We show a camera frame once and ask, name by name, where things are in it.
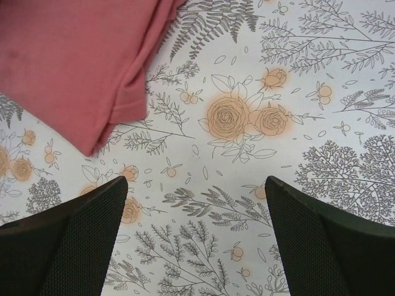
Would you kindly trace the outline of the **pink t shirt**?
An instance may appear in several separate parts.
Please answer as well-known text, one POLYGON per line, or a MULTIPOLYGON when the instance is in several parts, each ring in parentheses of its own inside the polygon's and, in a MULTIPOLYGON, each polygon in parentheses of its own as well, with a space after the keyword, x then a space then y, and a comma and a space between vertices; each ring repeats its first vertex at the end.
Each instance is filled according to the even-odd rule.
POLYGON ((146 116, 146 72, 181 1, 2 1, 1 92, 86 156, 146 116))

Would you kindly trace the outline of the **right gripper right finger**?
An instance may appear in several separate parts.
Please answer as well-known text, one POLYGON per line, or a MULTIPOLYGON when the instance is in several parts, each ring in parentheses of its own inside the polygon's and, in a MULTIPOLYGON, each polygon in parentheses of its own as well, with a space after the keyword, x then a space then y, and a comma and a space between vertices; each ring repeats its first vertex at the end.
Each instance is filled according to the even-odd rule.
POLYGON ((269 176, 265 193, 291 295, 394 295, 394 227, 269 176))

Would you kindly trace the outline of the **floral patterned table mat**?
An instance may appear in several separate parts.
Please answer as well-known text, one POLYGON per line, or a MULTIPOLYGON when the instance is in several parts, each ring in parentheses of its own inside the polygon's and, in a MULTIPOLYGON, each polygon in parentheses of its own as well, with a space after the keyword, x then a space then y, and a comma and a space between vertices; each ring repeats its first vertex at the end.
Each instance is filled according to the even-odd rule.
POLYGON ((393 1, 181 1, 145 93, 86 156, 1 92, 1 223, 126 178, 103 295, 288 295, 270 175, 394 225, 393 1))

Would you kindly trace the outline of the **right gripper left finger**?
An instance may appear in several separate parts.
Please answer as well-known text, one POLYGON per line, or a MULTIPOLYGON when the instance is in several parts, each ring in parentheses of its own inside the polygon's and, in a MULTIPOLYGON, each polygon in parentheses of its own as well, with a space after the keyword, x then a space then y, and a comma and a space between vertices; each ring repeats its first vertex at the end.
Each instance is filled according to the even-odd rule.
POLYGON ((1 226, 1 295, 101 295, 126 178, 1 226))

